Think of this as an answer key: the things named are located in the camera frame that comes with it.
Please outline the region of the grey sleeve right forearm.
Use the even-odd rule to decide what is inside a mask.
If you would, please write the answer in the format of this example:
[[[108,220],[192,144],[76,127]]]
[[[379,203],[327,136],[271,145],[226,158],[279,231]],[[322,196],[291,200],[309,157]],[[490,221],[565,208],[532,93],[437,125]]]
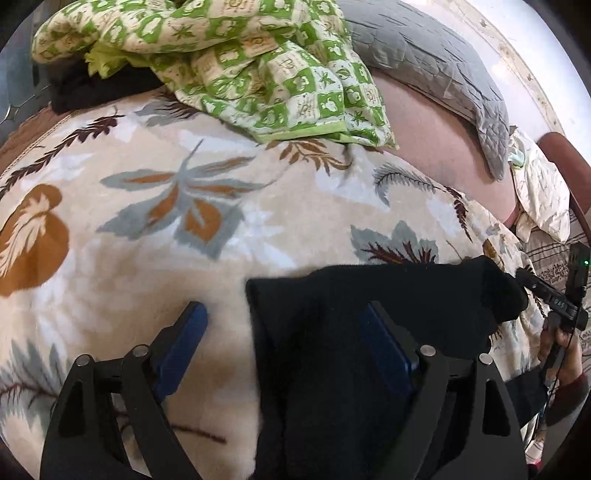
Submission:
[[[561,386],[546,412],[546,424],[553,426],[571,415],[584,401],[589,392],[589,383],[582,373],[572,383]]]

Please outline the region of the person's right hand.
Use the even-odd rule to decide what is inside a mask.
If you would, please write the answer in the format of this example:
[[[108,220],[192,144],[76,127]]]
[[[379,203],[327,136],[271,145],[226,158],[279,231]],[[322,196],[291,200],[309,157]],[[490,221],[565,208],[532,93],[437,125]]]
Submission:
[[[554,346],[558,347],[555,360],[547,360]],[[538,359],[548,366],[547,377],[556,380],[560,387],[572,384],[583,374],[582,350],[577,330],[567,332],[560,327],[560,317],[551,312],[545,321],[538,352]]]

